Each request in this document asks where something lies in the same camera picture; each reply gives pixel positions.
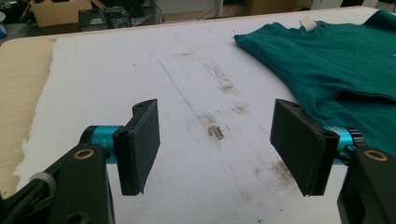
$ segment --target small debris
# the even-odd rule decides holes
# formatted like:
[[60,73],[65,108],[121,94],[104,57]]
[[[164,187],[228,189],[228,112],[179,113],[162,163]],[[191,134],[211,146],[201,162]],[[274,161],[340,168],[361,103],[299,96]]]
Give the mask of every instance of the small debris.
[[211,126],[207,129],[207,133],[209,133],[210,136],[213,136],[213,134],[219,139],[223,139],[224,135],[221,132],[220,127],[216,127],[216,126]]

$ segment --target clothing tag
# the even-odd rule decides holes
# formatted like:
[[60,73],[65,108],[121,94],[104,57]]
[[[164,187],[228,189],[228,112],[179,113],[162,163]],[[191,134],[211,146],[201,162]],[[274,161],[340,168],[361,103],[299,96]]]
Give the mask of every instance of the clothing tag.
[[300,24],[305,28],[307,32],[317,28],[317,23],[312,20],[310,17],[305,17],[300,20]]

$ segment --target black cable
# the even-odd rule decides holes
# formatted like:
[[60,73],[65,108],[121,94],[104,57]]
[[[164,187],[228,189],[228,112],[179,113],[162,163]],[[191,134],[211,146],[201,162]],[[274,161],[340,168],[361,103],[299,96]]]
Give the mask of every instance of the black cable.
[[161,16],[163,15],[163,11],[154,3],[153,0],[150,0],[150,2],[152,3],[152,5],[154,5],[158,10],[160,10],[160,16],[158,18],[158,24],[161,24]]

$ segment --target cable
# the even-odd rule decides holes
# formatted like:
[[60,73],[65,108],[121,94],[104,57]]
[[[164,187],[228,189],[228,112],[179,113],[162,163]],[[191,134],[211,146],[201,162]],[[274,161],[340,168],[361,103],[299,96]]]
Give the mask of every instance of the cable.
[[207,16],[209,13],[213,12],[215,9],[212,9],[210,11],[208,11],[204,16],[202,16],[200,19],[198,19],[198,21],[200,21],[201,19],[203,19],[205,16]]
[[154,3],[153,0],[150,0],[152,5],[154,5],[158,10],[160,10],[160,16],[158,17],[158,24],[161,24],[161,16],[163,15],[163,11]]

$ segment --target green t-shirt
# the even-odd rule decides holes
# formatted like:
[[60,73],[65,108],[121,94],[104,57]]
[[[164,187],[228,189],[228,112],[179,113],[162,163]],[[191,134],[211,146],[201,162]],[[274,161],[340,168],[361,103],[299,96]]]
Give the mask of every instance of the green t-shirt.
[[311,118],[356,128],[369,147],[396,156],[396,16],[379,10],[362,25],[317,21],[309,32],[273,23],[234,39]]

